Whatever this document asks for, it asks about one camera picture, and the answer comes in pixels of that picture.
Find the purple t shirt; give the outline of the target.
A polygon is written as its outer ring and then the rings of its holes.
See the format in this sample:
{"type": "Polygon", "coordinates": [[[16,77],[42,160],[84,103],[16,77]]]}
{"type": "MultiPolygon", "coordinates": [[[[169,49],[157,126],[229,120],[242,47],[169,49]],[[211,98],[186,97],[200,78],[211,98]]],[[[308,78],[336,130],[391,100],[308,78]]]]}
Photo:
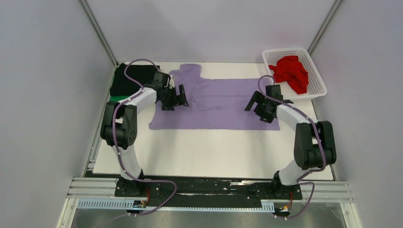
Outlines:
{"type": "Polygon", "coordinates": [[[176,86],[184,86],[189,106],[163,111],[157,103],[151,130],[280,130],[278,120],[265,123],[254,112],[244,110],[258,90],[258,79],[206,79],[201,73],[198,64],[182,64],[169,72],[176,86]]]}

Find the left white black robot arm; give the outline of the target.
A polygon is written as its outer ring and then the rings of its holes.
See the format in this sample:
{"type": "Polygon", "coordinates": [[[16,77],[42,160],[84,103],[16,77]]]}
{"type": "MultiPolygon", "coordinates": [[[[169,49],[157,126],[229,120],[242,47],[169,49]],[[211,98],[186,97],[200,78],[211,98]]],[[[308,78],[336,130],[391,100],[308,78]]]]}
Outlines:
{"type": "Polygon", "coordinates": [[[144,179],[138,163],[134,142],[138,135],[137,116],[145,108],[160,102],[163,111],[174,111],[177,106],[188,107],[184,85],[176,84],[166,73],[157,71],[151,83],[139,85],[139,91],[119,102],[109,101],[104,109],[100,136],[114,151],[120,166],[115,195],[138,197],[145,192],[150,180],[144,179]]]}

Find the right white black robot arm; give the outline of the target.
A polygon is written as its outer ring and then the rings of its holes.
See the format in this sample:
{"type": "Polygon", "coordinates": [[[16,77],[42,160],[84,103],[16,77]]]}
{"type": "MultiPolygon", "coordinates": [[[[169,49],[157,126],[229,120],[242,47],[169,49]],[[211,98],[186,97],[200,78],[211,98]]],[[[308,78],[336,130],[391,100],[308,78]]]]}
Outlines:
{"type": "Polygon", "coordinates": [[[314,172],[336,162],[333,126],[329,121],[318,121],[285,100],[279,85],[266,86],[266,92],[255,91],[245,107],[253,111],[260,121],[271,123],[275,119],[286,123],[295,133],[294,158],[283,169],[275,172],[261,191],[275,199],[286,199],[297,192],[299,182],[314,172]]]}

